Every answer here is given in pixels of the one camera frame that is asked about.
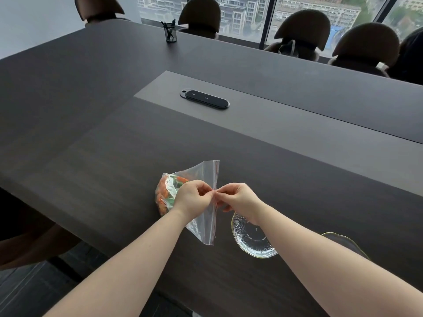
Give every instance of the white wall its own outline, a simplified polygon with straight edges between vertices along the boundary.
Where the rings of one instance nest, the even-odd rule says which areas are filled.
[[[141,23],[136,0],[118,0]],[[0,59],[84,28],[74,0],[0,0]]]

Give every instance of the black mesh pen cup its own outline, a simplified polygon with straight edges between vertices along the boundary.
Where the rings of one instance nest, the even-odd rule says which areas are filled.
[[[165,29],[165,37],[167,43],[176,42],[176,30],[175,30],[175,20],[171,23],[161,23]]]

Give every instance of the clear plastic bag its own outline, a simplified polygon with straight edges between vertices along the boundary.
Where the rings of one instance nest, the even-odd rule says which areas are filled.
[[[187,170],[172,174],[163,174],[156,188],[156,203],[161,216],[173,208],[173,202],[179,188],[187,181],[203,180],[210,187],[216,189],[219,175],[219,160],[203,161]],[[211,203],[197,218],[187,224],[187,228],[202,243],[213,245],[216,231],[217,206]]]

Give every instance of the right hand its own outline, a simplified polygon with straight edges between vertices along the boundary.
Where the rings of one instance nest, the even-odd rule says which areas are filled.
[[[244,216],[249,222],[258,225],[258,213],[263,202],[245,183],[229,183],[214,192],[218,205],[228,204],[223,211],[232,209]]]

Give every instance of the glass plate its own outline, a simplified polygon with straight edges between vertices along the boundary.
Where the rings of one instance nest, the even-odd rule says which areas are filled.
[[[263,230],[235,213],[231,222],[235,241],[246,253],[256,258],[269,258],[278,252],[272,247]]]

